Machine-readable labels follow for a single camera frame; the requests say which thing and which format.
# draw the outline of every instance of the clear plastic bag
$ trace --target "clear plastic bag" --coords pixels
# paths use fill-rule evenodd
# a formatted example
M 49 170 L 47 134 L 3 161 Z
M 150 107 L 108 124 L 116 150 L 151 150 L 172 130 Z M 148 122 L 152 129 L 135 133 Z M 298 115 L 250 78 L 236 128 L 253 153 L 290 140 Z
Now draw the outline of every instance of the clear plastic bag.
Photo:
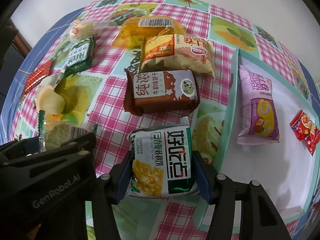
M 39 151 L 45 152 L 59 148 L 64 142 L 87 134 L 90 131 L 66 122 L 46 121 L 45 112 L 39 111 L 38 120 Z
M 111 47 L 139 49 L 145 38 L 167 34 L 186 33 L 180 22 L 168 16 L 133 17 L 123 23 Z
M 68 37 L 71 42 L 79 42 L 90 36 L 95 36 L 100 31 L 109 26 L 110 19 L 107 17 L 103 21 L 95 18 L 84 18 L 75 20 L 64 32 L 64 37 Z
M 33 108 L 36 107 L 37 97 L 38 97 L 40 91 L 42 90 L 42 88 L 44 88 L 45 86 L 51 85 L 55 89 L 55 87 L 59 84 L 59 82 L 61 81 L 62 78 L 63 78 L 63 72 L 59 72 L 55 75 L 50 75 L 50 76 L 45 77 L 40 82 L 40 84 L 36 88 L 36 95 L 33 98 Z

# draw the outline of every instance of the red wrapper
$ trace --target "red wrapper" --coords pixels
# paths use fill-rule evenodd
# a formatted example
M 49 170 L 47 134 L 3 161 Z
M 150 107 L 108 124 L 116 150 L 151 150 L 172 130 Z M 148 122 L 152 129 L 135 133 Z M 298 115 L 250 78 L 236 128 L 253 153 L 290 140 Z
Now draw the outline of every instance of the red wrapper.
M 310 117 L 302 110 L 292 119 L 290 126 L 299 141 L 310 134 L 310 126 L 313 124 L 311 123 Z
M 37 84 L 40 83 L 46 76 L 50 73 L 50 67 L 52 64 L 52 59 L 48 60 L 46 63 L 39 66 L 33 73 L 31 73 L 26 81 L 26 84 L 23 88 L 23 95 L 29 93 L 31 89 L 33 89 Z
M 314 132 L 310 130 L 310 134 L 307 137 L 305 137 L 305 139 L 303 140 L 306 148 L 308 149 L 308 151 L 311 153 L 312 156 L 315 153 L 316 145 L 319 141 L 320 141 L 320 130 L 317 127 L 314 129 Z

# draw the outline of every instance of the fruit print on tablecloth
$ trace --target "fruit print on tablecloth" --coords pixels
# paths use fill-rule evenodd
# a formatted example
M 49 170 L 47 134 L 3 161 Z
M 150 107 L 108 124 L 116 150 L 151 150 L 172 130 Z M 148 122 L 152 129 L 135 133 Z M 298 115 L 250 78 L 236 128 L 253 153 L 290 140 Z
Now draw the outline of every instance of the fruit print on tablecloth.
M 241 48 L 259 58 L 258 46 L 251 32 L 225 19 L 211 17 L 210 39 L 234 49 Z
M 68 60 L 69 53 L 73 47 L 73 43 L 65 37 L 52 53 L 53 61 L 51 69 L 62 69 Z
M 251 23 L 248 19 L 241 17 L 238 14 L 235 14 L 231 11 L 228 11 L 222 7 L 216 6 L 214 4 L 210 5 L 211 7 L 211 15 L 218 16 L 223 18 L 229 22 L 240 25 L 241 27 L 246 28 L 249 31 L 252 31 Z
M 164 3 L 185 6 L 204 12 L 208 12 L 209 10 L 209 4 L 199 0 L 165 0 Z
M 136 74 L 139 69 L 141 60 L 141 49 L 128 49 L 121 56 L 118 63 L 113 68 L 111 75 L 126 77 L 125 69 L 129 70 L 132 74 Z
M 279 42 L 271 34 L 267 33 L 264 29 L 254 24 L 252 24 L 252 28 L 255 34 L 258 34 L 259 36 L 264 38 L 267 42 L 269 42 L 272 46 L 282 51 Z
M 100 0 L 98 1 L 94 6 L 92 6 L 92 9 L 108 6 L 108 5 L 115 5 L 120 4 L 123 0 Z
M 261 60 L 271 66 L 294 86 L 292 71 L 284 54 L 261 36 L 255 34 L 255 38 L 259 47 Z
M 76 18 L 76 20 L 80 20 L 82 18 L 84 18 L 87 15 L 88 12 L 82 12 L 79 14 L 79 16 Z
M 301 72 L 302 72 L 302 68 L 300 66 L 299 60 L 286 48 L 286 46 L 284 46 L 281 42 L 279 42 L 282 52 L 283 54 L 289 58 L 293 64 L 295 65 L 295 67 L 297 67 Z
M 288 65 L 291 67 L 292 75 L 294 77 L 294 86 L 300 91 L 300 93 L 305 97 L 306 100 L 311 104 L 310 90 L 308 87 L 308 82 L 304 77 L 304 74 L 288 57 L 285 57 Z
M 18 140 L 31 138 L 33 136 L 34 130 L 29 127 L 25 120 L 20 116 L 16 129 L 14 131 L 14 137 Z
M 109 26 L 121 26 L 127 19 L 132 17 L 148 16 L 156 8 L 155 3 L 132 3 L 121 4 L 110 15 Z

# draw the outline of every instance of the tablecloth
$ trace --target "tablecloth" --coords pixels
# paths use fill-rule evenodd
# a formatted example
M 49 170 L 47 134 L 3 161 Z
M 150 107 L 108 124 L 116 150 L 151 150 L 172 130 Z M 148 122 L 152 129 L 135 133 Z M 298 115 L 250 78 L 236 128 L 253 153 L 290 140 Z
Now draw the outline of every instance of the tablecloth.
M 113 49 L 110 45 L 126 19 L 144 15 L 170 16 L 186 27 L 187 34 L 214 42 L 216 79 L 213 80 L 208 75 L 198 76 L 202 102 L 198 112 L 190 114 L 186 111 L 175 111 L 145 114 L 143 117 L 124 112 L 126 77 L 123 69 L 136 72 L 141 51 Z M 218 123 L 224 118 L 223 113 L 228 102 L 231 57 L 238 47 L 278 71 L 296 86 L 312 105 L 319 102 L 318 94 L 313 90 L 314 83 L 311 77 L 305 74 L 306 69 L 301 68 L 298 59 L 263 28 L 240 15 L 199 0 L 99 0 L 60 20 L 41 38 L 21 65 L 1 113 L 2 143 L 19 137 L 20 134 L 23 138 L 37 135 L 38 113 L 33 109 L 32 103 L 35 89 L 18 105 L 26 77 L 36 67 L 35 63 L 42 64 L 57 53 L 59 58 L 51 71 L 59 72 L 66 60 L 65 54 L 68 53 L 67 41 L 61 34 L 75 18 L 89 17 L 101 21 L 111 17 L 111 23 L 95 38 L 92 68 L 73 77 L 72 82 L 86 91 L 86 97 L 81 98 L 86 103 L 80 105 L 71 117 L 61 115 L 55 117 L 55 120 L 69 120 L 89 130 L 98 124 L 94 156 L 98 175 L 108 173 L 114 164 L 122 161 L 129 149 L 126 136 L 135 129 L 179 123 L 180 118 L 185 115 L 189 116 L 192 126 L 197 129 L 196 117 L 210 111 L 215 114 L 219 112 L 220 117 L 216 120 L 218 127 Z M 195 201 L 173 198 L 161 200 L 157 205 L 158 209 L 153 215 L 154 223 L 150 225 L 149 235 L 146 237 L 157 240 L 205 239 L 206 233 L 199 231 L 192 221 Z M 290 235 L 294 234 L 297 224 L 298 220 L 287 224 Z M 237 238 L 238 235 L 233 235 L 233 240 Z

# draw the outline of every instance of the green wrapper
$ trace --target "green wrapper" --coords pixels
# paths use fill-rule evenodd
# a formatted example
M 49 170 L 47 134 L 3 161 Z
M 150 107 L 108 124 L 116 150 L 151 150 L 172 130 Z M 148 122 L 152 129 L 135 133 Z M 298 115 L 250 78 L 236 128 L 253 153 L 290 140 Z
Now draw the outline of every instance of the green wrapper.
M 74 45 L 69 53 L 64 77 L 87 70 L 92 63 L 92 55 L 95 46 L 93 37 L 88 37 Z
M 134 153 L 130 195 L 168 197 L 196 190 L 189 126 L 136 130 L 129 140 Z

